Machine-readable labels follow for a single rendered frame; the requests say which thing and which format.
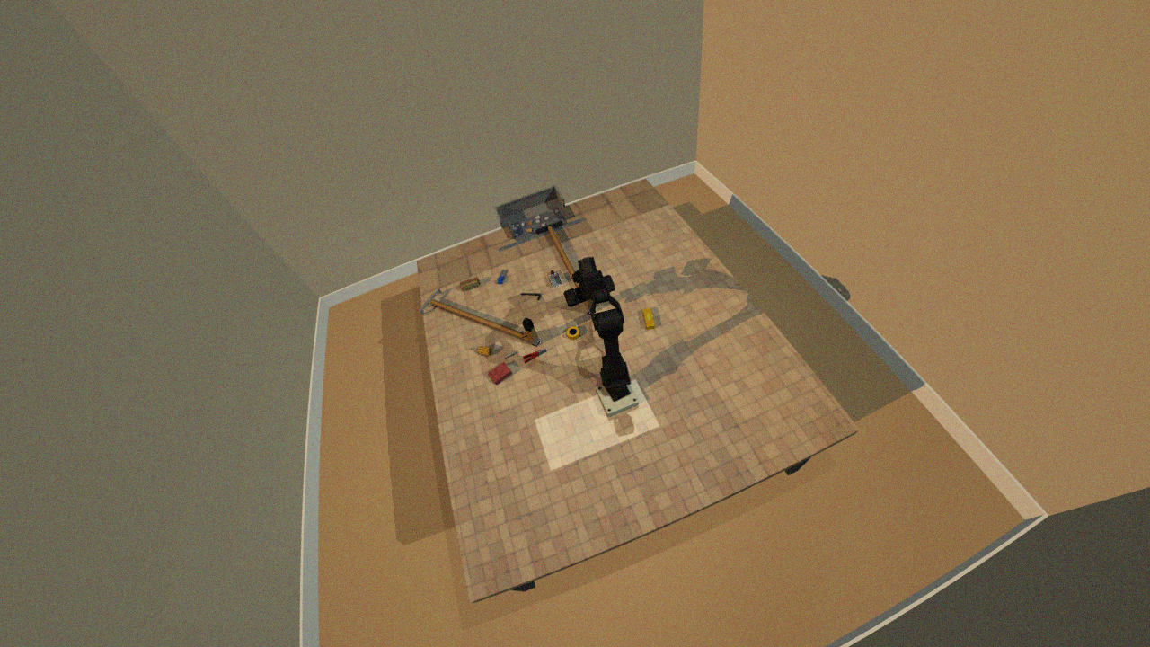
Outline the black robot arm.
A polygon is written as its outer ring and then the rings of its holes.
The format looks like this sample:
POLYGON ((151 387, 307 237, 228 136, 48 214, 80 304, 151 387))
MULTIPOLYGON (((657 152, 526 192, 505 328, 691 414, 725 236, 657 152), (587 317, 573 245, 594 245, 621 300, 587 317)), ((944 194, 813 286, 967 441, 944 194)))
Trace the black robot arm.
POLYGON ((578 282, 578 288, 591 296, 593 303, 590 308, 595 331, 604 339, 606 356, 601 357, 601 384, 606 391, 619 401, 630 393, 627 388, 630 384, 630 373, 627 363, 619 351, 619 336, 624 330, 624 315, 622 315, 619 300, 610 295, 601 270, 597 270, 593 257, 580 259, 578 271, 572 274, 572 282, 578 282), (615 310, 593 313, 596 305, 610 300, 615 310))

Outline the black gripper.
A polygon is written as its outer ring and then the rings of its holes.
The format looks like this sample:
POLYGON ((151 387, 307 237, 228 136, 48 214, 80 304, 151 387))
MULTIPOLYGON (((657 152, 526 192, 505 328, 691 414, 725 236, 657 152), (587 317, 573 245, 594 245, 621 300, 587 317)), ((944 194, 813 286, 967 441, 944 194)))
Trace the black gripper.
MULTIPOLYGON (((612 276, 606 275, 604 276, 604 279, 606 282, 606 288, 610 288, 610 292, 615 291, 615 283, 612 280, 612 276)), ((575 291, 574 288, 564 291, 564 299, 566 299, 567 305, 572 307, 572 306, 578 306, 578 302, 580 303, 586 302, 586 300, 591 299, 591 296, 588 296, 586 292, 583 292, 577 287, 575 288, 575 291)))

